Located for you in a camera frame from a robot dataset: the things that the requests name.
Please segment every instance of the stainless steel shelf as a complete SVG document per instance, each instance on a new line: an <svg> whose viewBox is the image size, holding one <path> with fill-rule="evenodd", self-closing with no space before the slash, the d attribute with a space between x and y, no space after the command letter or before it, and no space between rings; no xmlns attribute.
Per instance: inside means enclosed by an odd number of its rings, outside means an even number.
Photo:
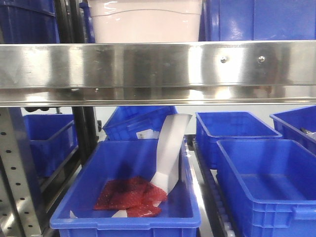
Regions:
<svg viewBox="0 0 316 237"><path fill-rule="evenodd" d="M316 102L316 40L0 45L0 106Z"/></svg>

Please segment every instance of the metal shelf rail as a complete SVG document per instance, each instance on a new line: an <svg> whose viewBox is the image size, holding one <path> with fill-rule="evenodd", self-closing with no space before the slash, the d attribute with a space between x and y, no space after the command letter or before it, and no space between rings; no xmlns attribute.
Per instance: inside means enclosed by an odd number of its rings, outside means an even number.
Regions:
<svg viewBox="0 0 316 237"><path fill-rule="evenodd" d="M49 216L13 107L310 104L315 55L314 40L0 45L0 156L14 200L7 207L25 236L43 236Z"/></svg>

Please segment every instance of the white paper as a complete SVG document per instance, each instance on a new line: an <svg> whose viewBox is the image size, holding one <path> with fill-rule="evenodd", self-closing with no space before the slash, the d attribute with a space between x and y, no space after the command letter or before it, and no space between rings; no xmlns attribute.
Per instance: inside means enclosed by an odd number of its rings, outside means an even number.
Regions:
<svg viewBox="0 0 316 237"><path fill-rule="evenodd" d="M192 115L168 115L163 123L157 145L157 171L151 183L169 194L179 179L179 152L185 130ZM127 217L126 210L112 217Z"/></svg>

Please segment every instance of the perforated metal upright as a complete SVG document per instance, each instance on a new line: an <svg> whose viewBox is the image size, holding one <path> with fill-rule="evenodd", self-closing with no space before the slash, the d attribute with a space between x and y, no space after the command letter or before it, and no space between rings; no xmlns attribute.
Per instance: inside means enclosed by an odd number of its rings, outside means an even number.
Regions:
<svg viewBox="0 0 316 237"><path fill-rule="evenodd" d="M0 237L23 235L12 193L0 162Z"/></svg>
<svg viewBox="0 0 316 237"><path fill-rule="evenodd" d="M9 189L12 193L12 204L5 193L0 192L3 205L7 213L7 222L1 221L2 229L18 231L10 225L21 221L24 233L8 236L40 237L46 227L48 218L44 209L39 183L32 159L29 140L27 137L20 108L0 108L0 157L7 177ZM17 218L9 213L16 210Z"/></svg>

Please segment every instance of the crate handle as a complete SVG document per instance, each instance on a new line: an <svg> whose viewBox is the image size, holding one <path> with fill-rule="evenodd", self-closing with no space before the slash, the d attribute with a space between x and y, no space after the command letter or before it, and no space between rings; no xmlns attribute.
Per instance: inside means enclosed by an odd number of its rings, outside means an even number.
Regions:
<svg viewBox="0 0 316 237"><path fill-rule="evenodd" d="M127 126L127 130L128 131L134 131L134 130L138 130L139 128L143 129L144 127L148 127L148 124L152 124L150 119L145 119L136 123L133 123L129 126Z"/></svg>
<svg viewBox="0 0 316 237"><path fill-rule="evenodd" d="M294 207L295 220L316 220L316 207Z"/></svg>

